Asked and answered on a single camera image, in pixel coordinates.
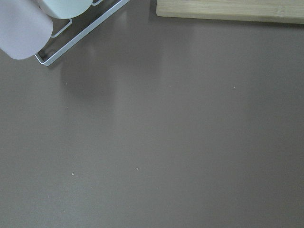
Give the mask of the pale green cup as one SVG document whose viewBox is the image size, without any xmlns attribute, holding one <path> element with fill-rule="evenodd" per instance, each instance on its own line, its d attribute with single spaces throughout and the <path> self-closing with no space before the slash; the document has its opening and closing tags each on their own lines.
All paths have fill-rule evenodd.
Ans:
<svg viewBox="0 0 304 228">
<path fill-rule="evenodd" d="M 40 8 L 49 16 L 57 19 L 77 17 L 84 13 L 92 3 L 92 0 L 38 0 Z"/>
</svg>

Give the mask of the pink cup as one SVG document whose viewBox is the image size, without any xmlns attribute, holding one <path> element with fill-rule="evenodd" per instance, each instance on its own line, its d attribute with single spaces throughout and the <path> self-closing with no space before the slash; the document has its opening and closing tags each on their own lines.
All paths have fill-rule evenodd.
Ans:
<svg viewBox="0 0 304 228">
<path fill-rule="evenodd" d="M 0 48 L 12 59 L 38 53 L 49 41 L 53 21 L 31 0 L 0 2 Z"/>
</svg>

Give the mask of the wooden cutting board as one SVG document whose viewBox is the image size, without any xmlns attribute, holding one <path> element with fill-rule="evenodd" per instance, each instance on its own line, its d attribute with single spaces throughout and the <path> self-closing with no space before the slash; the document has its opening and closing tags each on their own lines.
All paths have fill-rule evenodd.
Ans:
<svg viewBox="0 0 304 228">
<path fill-rule="evenodd" d="M 161 17 L 304 23 L 302 0 L 159 0 Z"/>
</svg>

